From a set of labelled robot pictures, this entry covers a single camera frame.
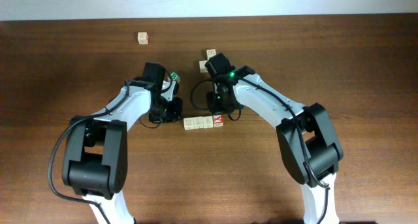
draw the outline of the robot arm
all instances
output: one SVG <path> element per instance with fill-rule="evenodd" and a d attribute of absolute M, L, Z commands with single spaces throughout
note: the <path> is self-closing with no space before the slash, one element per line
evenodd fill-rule
<path fill-rule="evenodd" d="M 63 182 L 84 200 L 99 204 L 101 210 L 90 206 L 100 224 L 107 223 L 105 216 L 110 223 L 135 222 L 122 192 L 128 166 L 128 130 L 147 112 L 153 123 L 180 119 L 182 100 L 174 97 L 178 83 L 163 81 L 165 73 L 160 64 L 146 63 L 142 77 L 127 80 L 120 94 L 93 114 L 98 117 L 76 125 L 68 136 Z M 103 146 L 103 154 L 85 151 L 85 147 L 93 146 Z"/>
<path fill-rule="evenodd" d="M 305 205 L 304 222 L 338 223 L 334 181 L 343 151 L 326 110 L 317 103 L 307 107 L 290 100 L 268 86 L 251 68 L 244 66 L 235 69 L 223 54 L 212 57 L 206 63 L 206 68 L 216 89 L 215 93 L 207 96 L 211 113 L 230 114 L 247 106 L 269 122 L 277 131 L 287 171 L 301 185 Z M 303 133 L 315 132 L 315 136 L 305 141 L 303 146 L 313 174 L 321 183 L 329 185 L 327 192 L 317 186 L 308 172 L 293 115 L 273 95 L 289 105 Z"/>

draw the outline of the black cable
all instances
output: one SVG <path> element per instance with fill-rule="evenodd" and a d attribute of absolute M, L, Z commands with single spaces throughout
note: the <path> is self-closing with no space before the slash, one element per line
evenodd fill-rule
<path fill-rule="evenodd" d="M 237 121 L 241 118 L 241 109 L 238 109 L 238 117 L 236 119 L 233 119 L 233 117 L 231 116 L 231 113 L 228 114 L 228 118 L 232 121 Z"/>
<path fill-rule="evenodd" d="M 214 100 L 212 101 L 212 104 L 208 108 L 200 108 L 200 107 L 196 106 L 195 103 L 193 102 L 193 93 L 195 92 L 196 88 L 199 85 L 201 85 L 203 82 L 206 82 L 206 81 L 212 82 L 212 87 L 214 89 Z M 212 81 L 211 78 L 202 80 L 199 83 L 195 84 L 195 86 L 193 86 L 193 88 L 190 91 L 190 102 L 193 105 L 193 107 L 195 107 L 197 110 L 210 110 L 210 109 L 212 109 L 212 107 L 215 106 L 215 101 L 216 101 L 216 96 L 215 96 L 215 83 Z"/>
<path fill-rule="evenodd" d="M 64 140 L 65 136 L 67 136 L 71 132 L 71 130 L 74 127 L 76 127 L 77 125 L 79 125 L 80 123 L 83 123 L 83 122 L 85 122 L 87 120 L 90 120 L 90 119 L 93 119 L 93 118 L 96 118 L 96 117 L 105 116 L 105 115 L 111 113 L 112 111 L 114 111 L 115 109 L 117 109 L 120 106 L 120 104 L 122 104 L 122 102 L 124 102 L 126 100 L 126 98 L 128 98 L 128 96 L 129 96 L 129 84 L 127 84 L 126 81 L 125 81 L 125 86 L 126 86 L 125 95 L 111 109 L 105 108 L 105 110 L 104 110 L 103 113 L 98 113 L 98 114 L 94 114 L 94 115 L 90 115 L 90 116 L 83 117 L 83 118 L 79 119 L 78 121 L 76 121 L 75 123 L 73 123 L 70 126 L 68 126 L 66 130 L 64 130 L 63 134 L 58 138 L 58 141 L 56 142 L 56 144 L 55 144 L 55 146 L 54 146 L 54 148 L 52 150 L 52 154 L 51 154 L 51 157 L 50 157 L 50 162 L 49 162 L 49 165 L 48 165 L 48 182 L 49 182 L 49 185 L 50 185 L 50 188 L 51 188 L 52 192 L 56 196 L 58 196 L 59 198 L 65 199 L 65 200 L 75 201 L 75 202 L 81 202 L 81 203 L 84 203 L 84 204 L 92 204 L 92 205 L 96 206 L 96 208 L 99 209 L 99 211 L 102 214 L 104 220 L 108 224 L 110 224 L 109 219 L 106 217 L 105 212 L 103 211 L 103 209 L 101 208 L 101 206 L 100 206 L 100 204 L 98 202 L 94 202 L 94 201 L 90 201 L 90 200 L 84 200 L 84 199 L 79 199 L 79 198 L 74 198 L 74 197 L 69 197 L 69 196 L 63 195 L 63 194 L 61 194 L 61 193 L 59 193 L 57 191 L 57 189 L 54 187 L 54 183 L 52 181 L 52 167 L 54 165 L 54 159 L 55 159 L 55 155 L 56 155 L 56 153 L 58 151 L 59 145 L 62 143 L 62 141 Z"/>
<path fill-rule="evenodd" d="M 169 85 L 169 87 L 168 87 L 168 88 L 166 88 L 166 89 L 162 90 L 162 91 L 161 91 L 161 93 L 165 93 L 165 92 L 167 92 L 167 91 L 171 88 L 171 84 L 172 84 L 172 76 L 171 76 L 171 73 L 170 73 L 168 70 L 165 70 L 165 72 L 167 73 L 167 75 L 168 75 L 168 76 L 169 76 L 169 78 L 170 78 L 170 85 Z"/>
<path fill-rule="evenodd" d="M 327 209 L 328 209 L 328 194 L 329 194 L 329 190 L 330 188 L 325 188 L 325 202 L 324 202 L 324 210 L 322 211 L 322 215 L 321 218 L 319 218 L 319 221 L 317 222 L 317 224 L 320 224 L 324 218 L 325 218 L 325 214 L 327 214 Z"/>
<path fill-rule="evenodd" d="M 142 126 L 144 126 L 144 127 L 147 127 L 147 128 L 149 128 L 149 129 L 156 129 L 156 128 L 158 128 L 161 124 L 162 124 L 162 122 L 163 122 L 163 119 L 162 118 L 159 118 L 159 123 L 157 124 L 157 126 L 155 126 L 155 127 L 150 127 L 150 126 L 147 126 L 147 125 L 144 125 L 144 123 L 142 122 L 142 120 L 141 120 L 141 117 L 142 116 L 140 116 L 139 117 L 139 122 L 142 124 Z"/>

